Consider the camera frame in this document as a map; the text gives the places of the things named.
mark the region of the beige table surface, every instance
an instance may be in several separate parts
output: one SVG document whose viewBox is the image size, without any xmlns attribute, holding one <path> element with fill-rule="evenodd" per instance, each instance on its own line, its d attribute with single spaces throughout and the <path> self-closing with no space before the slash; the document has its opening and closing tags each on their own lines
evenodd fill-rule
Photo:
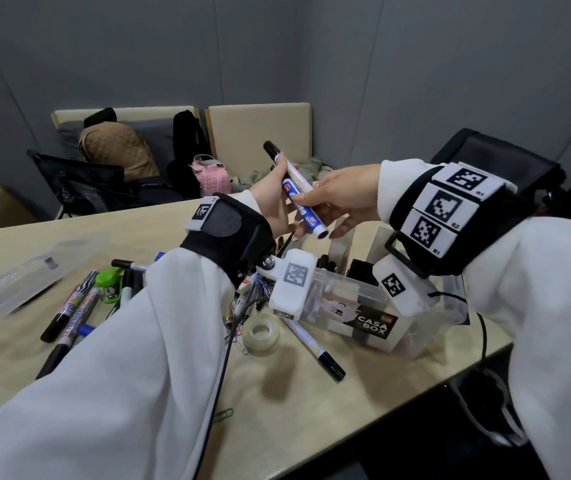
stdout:
<svg viewBox="0 0 571 480">
<path fill-rule="evenodd" d="M 106 252 L 0 323 L 0 406 L 33 382 L 52 348 L 39 336 L 88 270 L 107 267 L 112 258 L 149 263 L 158 251 L 177 247 L 197 203 L 0 229 L 0 273 L 68 236 L 89 232 L 112 236 Z M 365 259 L 379 225 L 357 228 L 351 258 Z M 327 239 L 309 239 L 304 249 L 321 255 L 328 245 Z M 102 305 L 91 320 L 100 323 L 108 309 Z M 493 353 L 510 340 L 487 322 L 488 353 Z M 452 327 L 437 337 L 429 351 L 414 361 L 307 328 L 345 369 L 345 379 L 335 383 L 283 325 L 279 348 L 269 356 L 244 356 L 233 347 L 218 410 L 233 408 L 234 414 L 213 426 L 201 479 L 278 477 L 470 367 L 481 355 L 481 327 L 474 317 L 471 326 Z"/>
</svg>

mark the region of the white sleeve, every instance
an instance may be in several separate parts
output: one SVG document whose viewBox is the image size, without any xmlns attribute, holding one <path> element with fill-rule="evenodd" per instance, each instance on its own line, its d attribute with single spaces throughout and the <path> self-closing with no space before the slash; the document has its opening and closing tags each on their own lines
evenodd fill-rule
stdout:
<svg viewBox="0 0 571 480">
<path fill-rule="evenodd" d="M 258 211 L 249 192 L 237 196 Z M 190 480 L 222 372 L 226 274 L 185 249 L 0 408 L 0 480 Z"/>
<path fill-rule="evenodd" d="M 401 171 L 398 162 L 388 163 L 379 184 Z M 571 221 L 522 222 L 464 276 L 472 308 L 514 337 L 510 390 L 548 475 L 571 478 Z"/>
</svg>

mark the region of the black wrist strap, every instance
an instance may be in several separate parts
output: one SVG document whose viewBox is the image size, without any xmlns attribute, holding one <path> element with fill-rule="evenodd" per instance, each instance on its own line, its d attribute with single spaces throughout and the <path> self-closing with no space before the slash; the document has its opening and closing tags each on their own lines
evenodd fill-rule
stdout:
<svg viewBox="0 0 571 480">
<path fill-rule="evenodd" d="M 191 222 L 202 221 L 201 229 L 190 230 L 181 247 L 213 261 L 236 288 L 274 252 L 276 244 L 261 214 L 228 195 L 215 196 L 214 203 L 199 206 Z"/>
<path fill-rule="evenodd" d="M 400 230 L 410 212 L 413 212 L 413 206 L 427 184 L 437 185 L 451 194 L 473 200 L 463 192 L 458 192 L 452 187 L 446 187 L 435 182 L 432 177 L 442 169 L 442 166 L 430 169 L 413 182 L 399 199 L 390 216 L 390 225 L 395 229 L 395 232 L 386 244 L 386 248 L 421 278 L 461 274 L 476 256 L 522 220 L 530 217 L 534 211 L 533 202 L 503 186 L 484 201 L 475 202 L 479 204 L 479 208 L 466 225 L 458 231 L 456 239 L 445 255 L 435 256 L 426 247 L 408 235 L 401 233 Z M 431 220 L 430 216 L 423 215 L 423 217 Z M 409 261 L 393 247 L 396 239 L 403 244 L 408 253 Z"/>
</svg>

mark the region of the plastic case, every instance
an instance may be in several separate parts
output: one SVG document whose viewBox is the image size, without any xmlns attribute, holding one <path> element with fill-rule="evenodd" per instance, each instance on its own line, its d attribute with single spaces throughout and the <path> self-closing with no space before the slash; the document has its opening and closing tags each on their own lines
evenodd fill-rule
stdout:
<svg viewBox="0 0 571 480">
<path fill-rule="evenodd" d="M 110 244 L 107 234 L 57 242 L 50 250 L 0 276 L 0 320 Z"/>
<path fill-rule="evenodd" d="M 424 314 L 405 317 L 379 287 L 316 269 L 301 320 L 363 345 L 415 358 L 437 333 L 463 322 L 461 313 L 461 308 L 446 310 L 440 301 Z"/>
</svg>

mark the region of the gray cushion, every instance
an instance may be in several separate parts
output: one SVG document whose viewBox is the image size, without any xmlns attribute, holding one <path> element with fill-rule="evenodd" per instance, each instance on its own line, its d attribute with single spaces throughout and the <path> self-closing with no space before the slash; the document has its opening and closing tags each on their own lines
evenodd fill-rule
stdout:
<svg viewBox="0 0 571 480">
<path fill-rule="evenodd" d="M 174 160 L 172 148 L 172 119 L 148 121 L 122 121 L 136 129 L 146 140 L 153 153 L 159 172 L 165 176 L 168 163 Z M 59 140 L 63 147 L 63 158 L 83 160 L 79 153 L 79 135 L 83 131 L 83 121 L 67 121 L 59 126 Z"/>
</svg>

